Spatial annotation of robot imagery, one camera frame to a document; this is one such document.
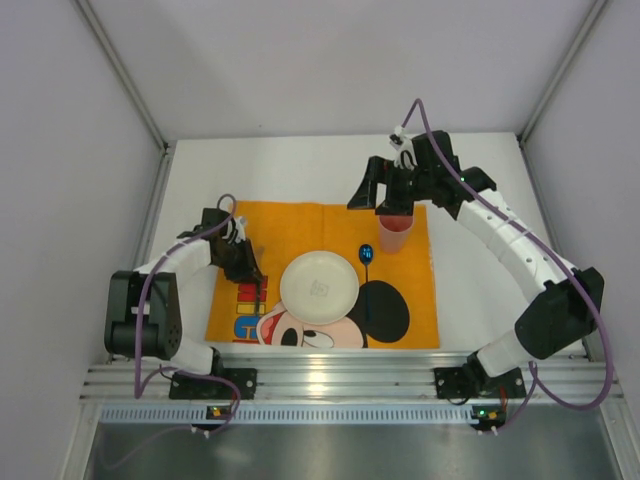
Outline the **fork with teal handle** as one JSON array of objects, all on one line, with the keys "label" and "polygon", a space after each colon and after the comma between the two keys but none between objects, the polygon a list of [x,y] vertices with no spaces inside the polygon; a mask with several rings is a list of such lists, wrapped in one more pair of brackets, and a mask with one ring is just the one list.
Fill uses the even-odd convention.
[{"label": "fork with teal handle", "polygon": [[253,251],[256,265],[256,296],[254,301],[254,315],[260,316],[261,295],[263,291],[264,274],[262,273],[261,262],[265,248],[263,246],[256,247]]}]

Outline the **pink plastic cup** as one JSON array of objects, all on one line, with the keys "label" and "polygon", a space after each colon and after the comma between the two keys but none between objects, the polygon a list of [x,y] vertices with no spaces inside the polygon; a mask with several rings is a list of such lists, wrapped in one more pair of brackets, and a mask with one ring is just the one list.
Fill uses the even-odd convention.
[{"label": "pink plastic cup", "polygon": [[388,254],[398,253],[406,244],[413,223],[413,216],[379,216],[379,243],[382,251]]}]

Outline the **blue metallic spoon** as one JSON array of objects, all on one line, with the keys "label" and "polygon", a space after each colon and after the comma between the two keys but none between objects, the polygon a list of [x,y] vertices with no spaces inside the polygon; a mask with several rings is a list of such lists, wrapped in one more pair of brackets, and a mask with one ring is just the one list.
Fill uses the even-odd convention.
[{"label": "blue metallic spoon", "polygon": [[359,247],[358,257],[360,263],[364,266],[365,270],[365,281],[364,281],[364,297],[365,297],[365,314],[366,321],[369,321],[371,318],[371,305],[370,305],[370,297],[369,297],[369,266],[373,262],[374,258],[374,250],[370,244],[362,244]]}]

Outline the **cream round plate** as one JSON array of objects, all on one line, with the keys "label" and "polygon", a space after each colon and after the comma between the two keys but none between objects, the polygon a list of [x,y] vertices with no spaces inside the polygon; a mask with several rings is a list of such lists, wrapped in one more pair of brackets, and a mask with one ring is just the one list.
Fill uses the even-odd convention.
[{"label": "cream round plate", "polygon": [[295,258],[280,279],[284,308],[303,323],[324,326],[346,317],[359,296],[359,278],[342,256],[325,250]]}]

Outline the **orange cartoon mouse towel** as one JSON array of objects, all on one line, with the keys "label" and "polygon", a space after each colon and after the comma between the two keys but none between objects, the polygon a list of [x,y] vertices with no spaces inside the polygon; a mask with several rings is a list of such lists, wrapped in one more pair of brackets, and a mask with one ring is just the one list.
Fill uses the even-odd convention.
[{"label": "orange cartoon mouse towel", "polygon": [[[216,278],[206,340],[219,343],[316,348],[437,349],[440,346],[431,245],[426,208],[414,210],[404,247],[382,251],[378,218],[371,211],[343,205],[242,201],[237,213],[246,218],[253,248],[265,248],[265,276],[260,316],[254,315],[256,286],[234,284],[223,273]],[[369,266],[371,318],[366,321],[365,270],[359,247],[374,250]],[[360,295],[343,320],[314,329],[295,320],[280,302],[280,279],[298,256],[326,250],[355,269]]]}]

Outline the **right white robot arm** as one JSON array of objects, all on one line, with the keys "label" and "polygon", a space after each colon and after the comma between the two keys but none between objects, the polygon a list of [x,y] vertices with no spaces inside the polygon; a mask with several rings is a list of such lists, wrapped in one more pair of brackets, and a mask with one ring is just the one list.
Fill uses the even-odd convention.
[{"label": "right white robot arm", "polygon": [[580,270],[521,221],[481,168],[462,169],[450,136],[409,136],[397,127],[391,159],[372,156],[349,200],[350,210],[408,217],[419,201],[442,208],[474,234],[509,272],[528,302],[514,327],[471,354],[468,364],[496,378],[521,363],[544,360],[598,327],[604,279]]}]

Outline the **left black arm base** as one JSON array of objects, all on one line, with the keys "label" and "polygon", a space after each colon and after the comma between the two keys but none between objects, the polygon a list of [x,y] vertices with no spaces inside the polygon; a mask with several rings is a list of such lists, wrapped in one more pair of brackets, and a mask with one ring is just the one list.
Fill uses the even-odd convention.
[{"label": "left black arm base", "polygon": [[[222,378],[234,384],[242,400],[253,400],[257,388],[258,371],[254,368],[227,368]],[[237,395],[225,383],[175,373],[169,390],[171,400],[231,400]]]}]

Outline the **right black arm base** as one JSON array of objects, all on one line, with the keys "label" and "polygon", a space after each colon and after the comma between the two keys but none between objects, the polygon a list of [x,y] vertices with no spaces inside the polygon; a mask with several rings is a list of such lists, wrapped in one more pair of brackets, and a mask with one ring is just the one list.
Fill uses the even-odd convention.
[{"label": "right black arm base", "polygon": [[523,399],[526,389],[520,368],[516,367],[498,376],[490,376],[481,365],[476,352],[471,353],[460,366],[433,369],[436,396],[454,405],[463,405],[475,399]]}]

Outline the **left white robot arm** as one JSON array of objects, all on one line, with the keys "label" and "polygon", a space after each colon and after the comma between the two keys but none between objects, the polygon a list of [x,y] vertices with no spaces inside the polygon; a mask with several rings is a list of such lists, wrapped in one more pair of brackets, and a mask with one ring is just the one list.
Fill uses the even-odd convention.
[{"label": "left white robot arm", "polygon": [[129,359],[153,358],[199,375],[221,376],[219,351],[184,330],[180,291],[198,272],[222,271],[234,284],[264,280],[246,233],[247,220],[220,208],[205,208],[192,230],[177,236],[160,256],[111,276],[104,345]]}]

